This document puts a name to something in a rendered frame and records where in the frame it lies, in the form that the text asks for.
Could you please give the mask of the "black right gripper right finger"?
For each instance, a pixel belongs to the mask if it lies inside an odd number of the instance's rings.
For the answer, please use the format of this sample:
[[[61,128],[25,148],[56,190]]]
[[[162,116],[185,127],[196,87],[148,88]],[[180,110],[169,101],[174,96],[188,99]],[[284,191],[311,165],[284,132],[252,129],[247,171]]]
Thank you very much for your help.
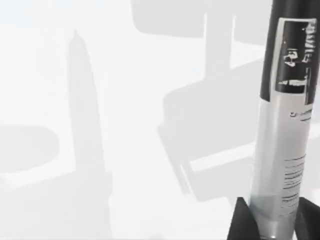
[[[297,240],[320,240],[320,205],[305,197],[299,198],[295,234]]]

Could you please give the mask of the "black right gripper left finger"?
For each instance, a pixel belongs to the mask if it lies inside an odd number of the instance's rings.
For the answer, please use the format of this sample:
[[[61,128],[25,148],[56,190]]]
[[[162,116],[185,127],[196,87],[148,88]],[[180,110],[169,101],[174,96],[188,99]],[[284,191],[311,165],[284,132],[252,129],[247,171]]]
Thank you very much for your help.
[[[237,197],[226,240],[261,240],[257,222],[243,197]]]

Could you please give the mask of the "black and silver marker pen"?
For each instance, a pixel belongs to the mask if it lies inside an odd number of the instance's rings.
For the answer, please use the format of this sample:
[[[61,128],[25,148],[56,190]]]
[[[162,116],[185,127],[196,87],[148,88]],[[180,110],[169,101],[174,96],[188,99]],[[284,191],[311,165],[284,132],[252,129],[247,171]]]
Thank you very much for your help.
[[[249,208],[260,240],[292,240],[320,67],[320,0],[272,0]]]

